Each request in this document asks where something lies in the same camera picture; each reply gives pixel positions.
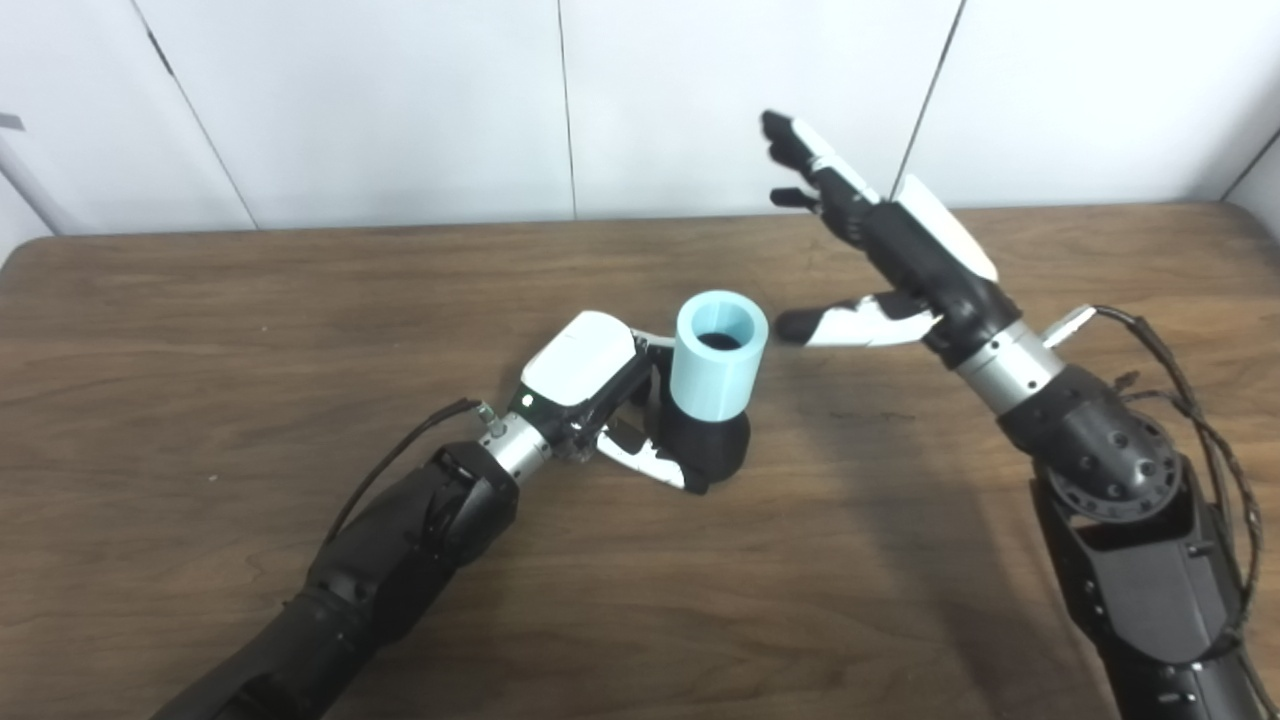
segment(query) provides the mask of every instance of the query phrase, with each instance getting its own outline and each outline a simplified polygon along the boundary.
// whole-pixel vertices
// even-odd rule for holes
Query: black cable
[[[1192,383],[1187,380],[1183,369],[1178,366],[1174,352],[1169,350],[1169,346],[1160,338],[1155,328],[1147,323],[1146,318],[1130,315],[1124,310],[1108,305],[1094,305],[1093,309],[1097,310],[1098,315],[1123,324],[1129,333],[1137,337],[1138,342],[1165,368],[1169,378],[1174,382],[1174,388],[1183,396],[1187,405],[1197,414],[1203,415],[1199,401],[1196,400],[1196,392],[1192,389]],[[1222,478],[1222,468],[1219,465],[1217,455],[1213,452],[1213,442],[1208,434],[1199,428],[1197,428],[1196,434],[1199,438],[1201,450],[1204,452],[1204,461],[1208,462],[1208,478],[1210,484],[1213,487],[1213,502],[1221,509],[1224,521],[1226,523],[1226,544],[1229,550],[1234,551],[1235,530],[1231,516],[1231,497],[1226,488],[1226,480]]]
[[[1219,433],[1203,415],[1187,405],[1181,397],[1162,389],[1146,389],[1126,395],[1124,396],[1124,400],[1129,402],[1135,400],[1147,400],[1151,397],[1162,397],[1167,400],[1175,409],[1178,409],[1179,413],[1183,414],[1184,418],[1190,420],[1198,429],[1207,433],[1217,451],[1222,454],[1222,459],[1226,461],[1226,466],[1231,471],[1231,477],[1235,478],[1236,488],[1240,492],[1240,500],[1244,503],[1244,527],[1249,534],[1249,569],[1245,575],[1244,587],[1240,589],[1240,615],[1238,621],[1233,624],[1234,629],[1238,632],[1244,625],[1245,620],[1248,620],[1249,610],[1258,585],[1258,574],[1262,562],[1262,509],[1258,506],[1257,496],[1253,495],[1253,486],[1249,484],[1249,480],[1244,474],[1244,468],[1240,466],[1240,461],[1235,456],[1235,451],[1231,450],[1231,445],[1226,442],[1226,438],[1224,438],[1222,434]]]
[[[378,465],[374,465],[374,469],[370,470],[367,475],[365,475],[365,479],[360,480],[360,484],[356,486],[356,489],[351,493],[351,497],[347,498],[346,505],[343,505],[342,510],[338,511],[338,516],[333,519],[333,524],[329,525],[329,532],[325,533],[324,541],[320,544],[321,546],[329,544],[333,541],[333,538],[338,537],[338,533],[342,532],[342,527],[347,524],[347,518],[351,515],[351,511],[356,509],[356,503],[360,502],[360,498],[365,495],[365,491],[369,489],[369,486],[374,484],[374,480],[378,479],[378,475],[381,475],[383,470],[385,470],[392,462],[394,462],[396,459],[399,457],[401,454],[404,452],[404,450],[408,446],[413,445],[413,441],[422,437],[422,433],[443,423],[444,420],[448,420],[454,415],[461,415],[462,413],[466,413],[467,410],[479,406],[480,406],[479,400],[468,400],[466,397],[456,400],[452,404],[445,405],[444,407],[436,410],[428,419],[422,420],[421,424],[410,430],[408,434],[404,436],[404,439],[396,443],[396,447],[393,447],[390,452],[388,452],[387,456],[378,462]]]
[[[1235,479],[1235,487],[1240,493],[1240,502],[1244,505],[1244,525],[1249,537],[1249,566],[1243,587],[1240,588],[1240,612],[1236,615],[1235,620],[1224,629],[1224,633],[1230,634],[1239,643],[1240,665],[1244,669],[1249,685],[1253,688],[1253,694],[1266,710],[1268,720],[1280,720],[1280,707],[1276,706],[1276,703],[1271,700],[1270,693],[1267,693],[1266,687],[1262,684],[1262,678],[1258,676],[1258,671],[1253,666],[1253,660],[1249,657],[1244,646],[1244,624],[1248,623],[1253,600],[1257,597],[1258,578],[1261,575],[1262,564],[1262,509],[1258,506],[1257,496],[1253,495],[1253,486],[1244,474],[1244,468],[1235,456],[1235,451],[1231,448],[1231,445],[1225,437],[1222,437],[1221,433],[1217,432],[1217,429],[1213,428],[1212,424],[1210,424],[1208,420],[1204,419],[1204,414],[1199,402],[1196,400],[1196,395],[1192,391],[1190,383],[1187,380],[1187,375],[1183,374],[1181,368],[1178,366],[1178,361],[1174,359],[1174,352],[1165,345],[1147,320],[1142,316],[1134,316],[1106,305],[1094,305],[1093,307],[1100,315],[1124,324],[1125,328],[1134,337],[1137,337],[1138,341],[1142,342],[1152,356],[1155,356],[1156,360],[1165,368],[1165,372],[1169,373],[1170,379],[1174,382],[1174,387],[1178,389],[1176,395],[1167,391],[1152,389],[1125,395],[1123,396],[1123,400],[1125,402],[1132,402],[1149,397],[1162,397],[1196,427],[1196,434],[1199,437],[1201,447],[1204,451],[1204,461],[1208,464],[1210,477],[1213,483],[1213,495],[1221,511],[1228,541],[1228,553],[1235,562],[1236,568],[1239,568],[1239,562],[1235,560],[1234,537],[1231,534],[1233,519],[1230,512],[1230,495],[1226,488],[1226,482],[1221,475],[1221,466],[1219,465],[1220,459],[1226,464],[1233,479]]]

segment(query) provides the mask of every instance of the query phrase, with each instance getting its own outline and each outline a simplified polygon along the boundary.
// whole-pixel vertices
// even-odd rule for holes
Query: white wall
[[[49,234],[49,227],[0,174],[0,261],[23,242]]]
[[[1228,200],[1253,213],[1280,240],[1280,141],[1271,145]]]
[[[140,0],[265,228],[568,219],[556,0]]]
[[[910,172],[959,206],[1220,200],[1277,126],[1276,0],[970,0]]]
[[[581,218],[772,211],[760,111],[892,184],[959,0],[562,0]]]
[[[0,169],[60,233],[251,228],[128,0],[0,0]]]
[[[1280,126],[1275,0],[968,0],[908,158],[959,6],[0,0],[0,170],[61,233],[764,213],[774,108],[882,191],[1216,200]]]

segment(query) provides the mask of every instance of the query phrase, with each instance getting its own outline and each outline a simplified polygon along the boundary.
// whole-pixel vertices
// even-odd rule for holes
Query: black fingertip
[[[786,310],[773,320],[773,334],[782,342],[805,345],[813,340],[826,311],[826,307]]]
[[[690,495],[707,495],[707,488],[709,487],[712,486],[707,482],[707,478],[703,478],[698,473],[685,471],[685,492]]]
[[[791,118],[774,110],[765,110],[760,114],[760,128],[764,131],[764,137],[769,140],[790,137]]]
[[[778,208],[805,208],[812,210],[815,205],[813,197],[805,195],[799,187],[776,187],[769,192],[769,202]]]
[[[783,168],[800,173],[806,181],[809,179],[809,159],[813,155],[799,141],[780,140],[774,142],[769,146],[769,158]]]
[[[649,441],[644,430],[622,420],[614,421],[613,427],[609,428],[609,438],[627,455],[640,452],[644,448],[644,443]]]

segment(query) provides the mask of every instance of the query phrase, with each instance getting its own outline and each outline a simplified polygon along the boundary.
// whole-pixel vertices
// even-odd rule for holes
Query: light blue cup
[[[717,350],[701,337],[728,336],[733,350]],[[671,360],[671,397],[690,418],[719,423],[746,410],[769,338],[760,307],[727,290],[694,297],[676,316],[676,347]]]

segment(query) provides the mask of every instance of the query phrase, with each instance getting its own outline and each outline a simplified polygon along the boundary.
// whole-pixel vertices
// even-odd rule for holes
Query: wooden table
[[[1280,247],[1224,205],[961,215],[1033,325],[1085,301],[1151,318],[1280,537]],[[147,716],[293,594],[421,416],[506,401],[581,309],[669,332],[713,287],[773,315],[884,283],[808,217],[22,247],[0,273],[0,716]],[[1065,355],[1165,384],[1097,325]],[[705,497],[603,457],[544,469],[332,717],[1111,712],[1025,459],[924,348],[773,345],[750,416],[746,468]],[[1280,691],[1276,557],[1251,646]]]

